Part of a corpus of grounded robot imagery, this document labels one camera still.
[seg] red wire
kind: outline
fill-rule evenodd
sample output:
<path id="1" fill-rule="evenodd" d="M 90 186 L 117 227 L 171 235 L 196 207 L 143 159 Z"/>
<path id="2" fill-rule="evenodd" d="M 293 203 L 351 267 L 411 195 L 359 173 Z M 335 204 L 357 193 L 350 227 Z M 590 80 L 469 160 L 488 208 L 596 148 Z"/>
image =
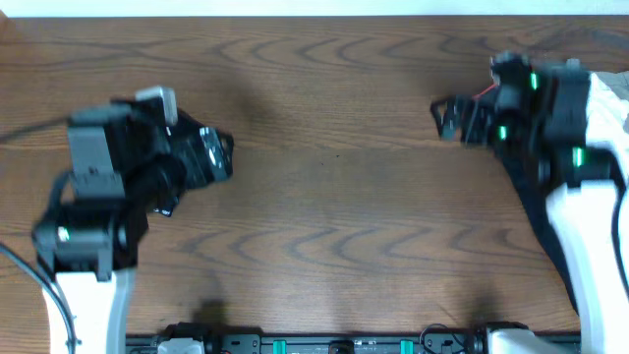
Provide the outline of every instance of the red wire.
<path id="1" fill-rule="evenodd" d="M 485 88 L 483 90 L 483 92 L 481 92 L 481 93 L 479 93 L 477 95 L 472 96 L 472 98 L 473 99 L 479 99 L 479 98 L 481 98 L 482 95 L 484 95 L 485 93 L 489 92 L 491 89 L 495 88 L 496 86 L 497 86 L 496 84 L 492 84 L 490 87 Z"/>

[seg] wooden table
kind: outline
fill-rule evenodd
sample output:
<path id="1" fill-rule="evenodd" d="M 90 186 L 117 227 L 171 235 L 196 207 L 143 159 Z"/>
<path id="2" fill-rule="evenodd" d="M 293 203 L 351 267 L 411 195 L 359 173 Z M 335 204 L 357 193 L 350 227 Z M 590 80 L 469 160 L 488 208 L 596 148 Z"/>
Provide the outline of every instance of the wooden table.
<path id="1" fill-rule="evenodd" d="M 128 332 L 579 322 L 489 151 L 438 140 L 429 103 L 490 84 L 509 49 L 629 69 L 626 18 L 17 20 L 0 42 L 0 133 L 166 85 L 233 133 L 231 181 L 150 218 Z M 65 128 L 0 146 L 0 234 L 29 232 Z M 45 353 L 39 288 L 0 260 L 0 352 Z"/>

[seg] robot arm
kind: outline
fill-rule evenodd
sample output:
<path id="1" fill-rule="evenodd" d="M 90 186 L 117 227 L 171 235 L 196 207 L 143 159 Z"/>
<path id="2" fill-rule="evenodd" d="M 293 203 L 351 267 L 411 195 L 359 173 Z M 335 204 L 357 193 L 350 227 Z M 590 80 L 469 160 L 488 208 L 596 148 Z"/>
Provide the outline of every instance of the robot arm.
<path id="1" fill-rule="evenodd" d="M 124 353 L 146 213 L 170 216 L 187 190 L 228 179 L 233 139 L 178 110 L 169 88 L 77 112 L 68 138 L 73 171 L 32 234 L 38 265 L 72 314 L 76 340 L 44 292 L 51 352 Z M 68 179 L 75 198 L 62 204 Z"/>
<path id="2" fill-rule="evenodd" d="M 623 352 L 629 316 L 629 102 L 578 65 L 534 66 L 509 53 L 492 62 L 496 86 L 431 108 L 443 138 L 492 147 L 581 317 L 582 352 Z M 444 114 L 438 107 L 445 105 Z M 488 330 L 489 353 L 550 353 L 521 328 Z"/>
<path id="3" fill-rule="evenodd" d="M 629 102 L 592 74 L 587 113 L 587 146 L 611 151 L 624 183 L 561 186 L 546 198 L 546 210 L 568 264 L 581 318 L 582 352 L 622 352 L 629 317 L 629 134 L 624 131 Z"/>

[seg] white wall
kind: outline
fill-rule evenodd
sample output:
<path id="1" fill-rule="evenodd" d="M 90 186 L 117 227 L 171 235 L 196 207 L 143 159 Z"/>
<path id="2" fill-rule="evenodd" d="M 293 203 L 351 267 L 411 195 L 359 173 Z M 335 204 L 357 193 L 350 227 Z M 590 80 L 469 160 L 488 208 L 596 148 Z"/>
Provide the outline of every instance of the white wall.
<path id="1" fill-rule="evenodd" d="M 9 17 L 629 15 L 629 0 L 0 0 L 0 10 Z"/>

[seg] table surface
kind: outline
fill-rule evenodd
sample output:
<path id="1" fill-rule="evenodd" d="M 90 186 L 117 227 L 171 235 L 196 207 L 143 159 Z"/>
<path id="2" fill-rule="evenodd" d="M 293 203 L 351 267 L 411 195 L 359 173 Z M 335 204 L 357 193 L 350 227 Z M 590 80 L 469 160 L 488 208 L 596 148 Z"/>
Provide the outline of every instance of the table surface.
<path id="1" fill-rule="evenodd" d="M 0 235 L 69 167 L 65 128 L 20 128 L 165 85 L 236 139 L 234 176 L 152 215 L 128 332 L 419 331 L 578 318 L 489 151 L 440 142 L 429 103 L 490 84 L 503 50 L 629 69 L 627 19 L 15 20 L 0 33 Z M 0 260 L 0 352 L 44 353 L 40 289 Z"/>

